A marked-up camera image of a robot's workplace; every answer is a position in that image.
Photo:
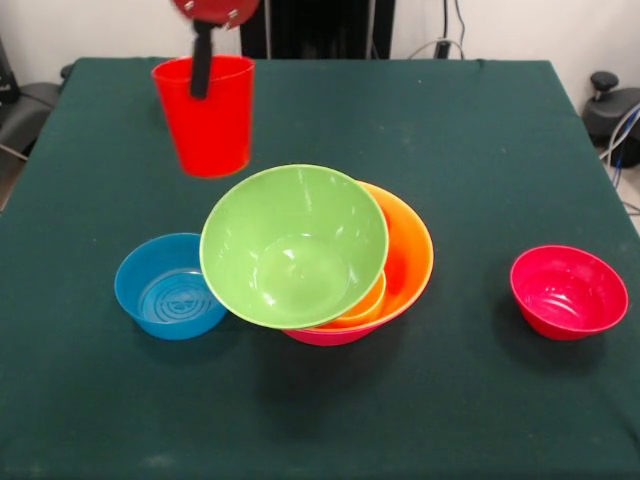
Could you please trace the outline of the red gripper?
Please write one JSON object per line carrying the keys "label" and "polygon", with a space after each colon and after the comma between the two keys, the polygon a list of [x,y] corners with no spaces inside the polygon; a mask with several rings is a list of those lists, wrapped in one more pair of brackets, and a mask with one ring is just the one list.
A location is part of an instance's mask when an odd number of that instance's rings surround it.
{"label": "red gripper", "polygon": [[192,22],[195,38],[192,53],[190,94],[205,99],[213,55],[214,25],[235,28],[251,18],[259,0],[172,0],[172,5]]}

